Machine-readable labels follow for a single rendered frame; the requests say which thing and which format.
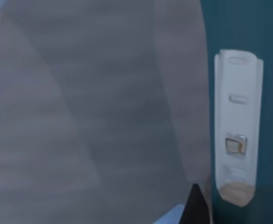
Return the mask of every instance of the black object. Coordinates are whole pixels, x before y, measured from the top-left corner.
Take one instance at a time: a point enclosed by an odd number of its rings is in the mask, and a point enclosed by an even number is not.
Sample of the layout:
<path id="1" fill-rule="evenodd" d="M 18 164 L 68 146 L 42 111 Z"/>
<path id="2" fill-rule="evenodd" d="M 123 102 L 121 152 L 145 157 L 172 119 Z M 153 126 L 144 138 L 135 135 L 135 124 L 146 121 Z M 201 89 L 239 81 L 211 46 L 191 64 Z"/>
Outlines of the black object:
<path id="1" fill-rule="evenodd" d="M 198 184 L 193 184 L 179 224 L 210 224 L 209 208 Z"/>

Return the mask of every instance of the white panel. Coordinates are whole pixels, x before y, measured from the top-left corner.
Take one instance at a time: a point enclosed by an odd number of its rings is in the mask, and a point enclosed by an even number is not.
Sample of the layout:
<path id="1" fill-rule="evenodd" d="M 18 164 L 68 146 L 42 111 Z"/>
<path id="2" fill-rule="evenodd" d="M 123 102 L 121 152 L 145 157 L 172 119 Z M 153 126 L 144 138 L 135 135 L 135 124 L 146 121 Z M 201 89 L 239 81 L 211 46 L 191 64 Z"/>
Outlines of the white panel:
<path id="1" fill-rule="evenodd" d="M 250 52 L 221 50 L 215 57 L 215 174 L 219 191 L 233 183 L 255 187 L 262 79 L 263 61 Z M 227 152 L 226 138 L 231 136 L 246 137 L 243 151 Z"/>

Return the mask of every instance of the black triangular object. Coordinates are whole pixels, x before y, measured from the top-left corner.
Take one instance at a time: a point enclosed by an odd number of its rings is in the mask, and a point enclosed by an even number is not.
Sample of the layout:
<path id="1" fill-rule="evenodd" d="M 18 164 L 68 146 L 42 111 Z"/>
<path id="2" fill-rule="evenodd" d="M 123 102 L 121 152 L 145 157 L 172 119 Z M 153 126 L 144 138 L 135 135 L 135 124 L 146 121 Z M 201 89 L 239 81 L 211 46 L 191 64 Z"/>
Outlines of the black triangular object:
<path id="1" fill-rule="evenodd" d="M 210 224 L 208 205 L 198 184 L 193 184 L 179 224 Z"/>

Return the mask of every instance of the dark teal panel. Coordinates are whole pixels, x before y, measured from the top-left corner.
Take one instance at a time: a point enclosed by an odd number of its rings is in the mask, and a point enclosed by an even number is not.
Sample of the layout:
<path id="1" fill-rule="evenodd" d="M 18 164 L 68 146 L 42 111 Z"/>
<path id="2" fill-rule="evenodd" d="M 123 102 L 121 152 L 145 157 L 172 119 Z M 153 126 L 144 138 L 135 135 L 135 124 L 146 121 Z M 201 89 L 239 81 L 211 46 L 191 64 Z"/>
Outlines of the dark teal panel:
<path id="1" fill-rule="evenodd" d="M 205 20 L 210 90 L 212 200 L 216 224 L 273 223 L 273 1 L 201 0 Z M 223 201 L 214 176 L 214 56 L 220 49 L 247 50 L 264 60 L 257 188 L 240 208 Z"/>

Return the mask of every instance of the metallic square button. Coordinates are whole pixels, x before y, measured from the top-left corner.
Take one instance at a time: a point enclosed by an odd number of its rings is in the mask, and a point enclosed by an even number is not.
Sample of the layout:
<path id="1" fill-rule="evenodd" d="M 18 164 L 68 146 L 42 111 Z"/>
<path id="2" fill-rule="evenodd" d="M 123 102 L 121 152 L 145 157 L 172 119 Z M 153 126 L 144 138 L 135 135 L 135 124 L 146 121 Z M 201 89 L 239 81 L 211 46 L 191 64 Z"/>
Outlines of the metallic square button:
<path id="1" fill-rule="evenodd" d="M 228 154 L 245 154 L 247 139 L 243 135 L 229 135 L 225 138 L 225 149 Z"/>

